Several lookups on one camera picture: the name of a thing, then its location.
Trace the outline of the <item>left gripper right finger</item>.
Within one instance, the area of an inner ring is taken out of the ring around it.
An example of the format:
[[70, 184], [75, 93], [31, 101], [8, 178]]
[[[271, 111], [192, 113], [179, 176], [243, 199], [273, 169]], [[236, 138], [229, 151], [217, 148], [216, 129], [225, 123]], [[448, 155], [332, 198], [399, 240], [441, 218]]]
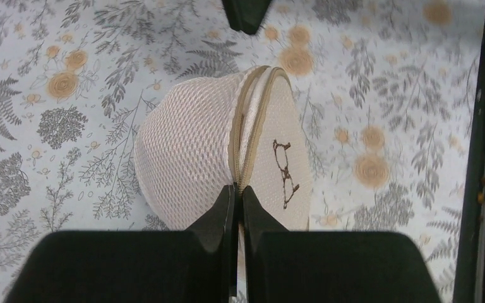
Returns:
[[397, 232], [289, 231], [242, 194], [250, 302], [439, 302], [420, 251]]

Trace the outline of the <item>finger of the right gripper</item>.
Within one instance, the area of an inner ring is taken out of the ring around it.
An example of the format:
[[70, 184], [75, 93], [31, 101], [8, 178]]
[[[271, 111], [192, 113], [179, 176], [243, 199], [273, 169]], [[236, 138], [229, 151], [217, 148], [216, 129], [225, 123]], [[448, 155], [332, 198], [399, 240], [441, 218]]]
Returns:
[[256, 35], [265, 19], [272, 0], [222, 0], [231, 29]]

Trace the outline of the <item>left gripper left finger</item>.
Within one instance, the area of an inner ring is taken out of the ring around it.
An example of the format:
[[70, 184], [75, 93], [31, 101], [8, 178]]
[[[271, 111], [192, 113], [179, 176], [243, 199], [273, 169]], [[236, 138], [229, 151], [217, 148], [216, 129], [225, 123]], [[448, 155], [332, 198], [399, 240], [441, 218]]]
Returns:
[[237, 187], [185, 230], [65, 230], [30, 253], [6, 302], [228, 302], [237, 294]]

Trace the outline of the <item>white mesh laundry bag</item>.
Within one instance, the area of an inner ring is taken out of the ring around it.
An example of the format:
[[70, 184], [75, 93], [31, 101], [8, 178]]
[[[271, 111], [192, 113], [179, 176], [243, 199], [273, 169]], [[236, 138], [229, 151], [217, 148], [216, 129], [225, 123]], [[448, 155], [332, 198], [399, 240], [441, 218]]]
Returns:
[[135, 138], [141, 192], [170, 229], [190, 227], [223, 187], [251, 187], [290, 231], [309, 229], [313, 173], [287, 73], [255, 66], [175, 85]]

